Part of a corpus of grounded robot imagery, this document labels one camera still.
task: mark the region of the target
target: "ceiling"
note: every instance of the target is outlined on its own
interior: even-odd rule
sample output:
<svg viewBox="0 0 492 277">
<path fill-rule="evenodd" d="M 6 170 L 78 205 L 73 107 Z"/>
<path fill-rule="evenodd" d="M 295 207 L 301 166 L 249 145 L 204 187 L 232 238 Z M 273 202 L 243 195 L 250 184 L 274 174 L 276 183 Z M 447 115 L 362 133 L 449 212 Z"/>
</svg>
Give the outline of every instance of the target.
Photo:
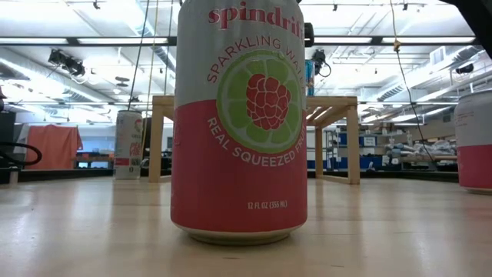
<svg viewBox="0 0 492 277">
<path fill-rule="evenodd" d="M 148 1 L 135 0 L 99 0 L 96 9 L 92 0 L 0 0 L 0 37 L 139 37 L 145 18 Z M 452 5 L 434 0 L 393 0 L 395 6 L 395 27 L 399 36 L 474 36 L 459 11 Z M 180 5 L 178 1 L 151 0 L 148 6 L 147 29 L 151 35 L 176 36 Z M 304 20 L 311 22 L 314 33 L 319 35 L 350 36 L 392 36 L 393 19 L 389 0 L 303 0 L 301 10 Z M 456 96 L 485 89 L 484 80 L 488 78 L 489 57 L 480 48 L 469 60 L 431 68 L 431 53 L 438 50 L 446 52 L 449 58 L 456 57 L 463 46 L 404 46 L 401 48 L 401 66 L 410 77 L 413 100 L 451 87 L 427 101 L 456 101 Z M 48 62 L 52 49 L 59 49 L 66 55 L 83 61 L 86 74 L 82 78 L 73 78 L 61 68 Z M 355 95 L 359 101 L 409 101 L 406 91 L 392 95 L 393 87 L 401 83 L 401 70 L 397 55 L 391 46 L 315 46 L 306 48 L 306 58 L 316 50 L 323 50 L 331 74 L 327 78 L 317 76 L 315 95 Z M 175 92 L 176 48 L 167 46 L 162 49 L 164 55 L 156 55 L 149 47 L 71 47 L 71 46 L 15 46 L 0 47 L 0 62 L 17 65 L 28 70 L 36 82 L 4 80 L 3 91 L 9 97 L 10 109 L 17 112 L 41 114 L 46 118 L 59 110 L 64 114 L 67 105 L 28 104 L 28 102 L 127 102 L 130 99 L 131 84 L 134 81 L 135 65 L 138 60 L 133 96 L 146 102 L 150 95 L 173 95 Z M 450 69 L 472 61 L 475 71 L 458 75 Z M 125 77 L 128 87 L 120 88 L 115 78 Z M 456 85 L 463 83 L 460 91 Z M 91 119 L 82 118 L 82 122 L 113 122 L 115 112 L 124 106 L 88 105 L 86 113 L 92 112 Z M 145 105 L 134 106 L 143 110 Z M 426 105 L 422 112 L 443 106 Z M 405 113 L 408 106 L 362 105 L 359 112 L 364 118 L 372 115 L 390 113 L 398 116 Z M 63 116 L 50 116 L 47 122 L 62 122 Z"/>
</svg>

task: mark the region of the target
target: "pink can label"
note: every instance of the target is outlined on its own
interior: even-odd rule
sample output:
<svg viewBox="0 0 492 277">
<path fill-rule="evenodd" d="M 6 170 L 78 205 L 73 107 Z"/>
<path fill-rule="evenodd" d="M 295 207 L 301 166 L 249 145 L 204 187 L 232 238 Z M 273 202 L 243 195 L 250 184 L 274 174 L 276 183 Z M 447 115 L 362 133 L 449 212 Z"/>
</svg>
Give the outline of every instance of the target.
<svg viewBox="0 0 492 277">
<path fill-rule="evenodd" d="M 226 4 L 196 16 L 207 21 L 214 51 L 196 80 L 178 71 L 171 218 L 191 229 L 268 232 L 307 217 L 302 16 L 295 3 L 248 3 L 261 7 Z M 180 53 L 178 62 L 189 60 Z M 191 87 L 182 82 L 203 84 L 204 94 L 181 90 Z"/>
</svg>

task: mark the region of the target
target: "raspberry graphic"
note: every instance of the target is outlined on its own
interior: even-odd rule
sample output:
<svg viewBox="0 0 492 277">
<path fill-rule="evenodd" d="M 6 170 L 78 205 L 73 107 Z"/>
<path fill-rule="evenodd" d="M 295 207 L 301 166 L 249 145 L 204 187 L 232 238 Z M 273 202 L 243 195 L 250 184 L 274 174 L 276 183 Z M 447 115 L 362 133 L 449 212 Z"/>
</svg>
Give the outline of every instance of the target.
<svg viewBox="0 0 492 277">
<path fill-rule="evenodd" d="M 289 111 L 291 92 L 276 78 L 263 74 L 251 76 L 248 82 L 248 116 L 263 130 L 276 130 Z"/>
</svg>

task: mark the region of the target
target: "spindrift logo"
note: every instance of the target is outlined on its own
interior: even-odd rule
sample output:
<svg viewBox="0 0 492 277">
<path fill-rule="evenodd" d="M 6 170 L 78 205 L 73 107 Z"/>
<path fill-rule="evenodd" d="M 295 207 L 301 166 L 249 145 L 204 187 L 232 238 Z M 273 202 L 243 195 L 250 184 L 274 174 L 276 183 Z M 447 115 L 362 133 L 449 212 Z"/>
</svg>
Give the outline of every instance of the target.
<svg viewBox="0 0 492 277">
<path fill-rule="evenodd" d="M 270 25 L 284 28 L 291 31 L 301 41 L 304 41 L 304 32 L 301 23 L 294 16 L 285 18 L 282 16 L 282 9 L 275 7 L 274 11 L 267 12 L 262 9 L 247 8 L 246 2 L 241 2 L 240 8 L 223 8 L 211 10 L 208 14 L 208 22 L 211 24 L 220 23 L 221 30 L 229 29 L 229 23 L 240 21 L 263 22 Z"/>
</svg>

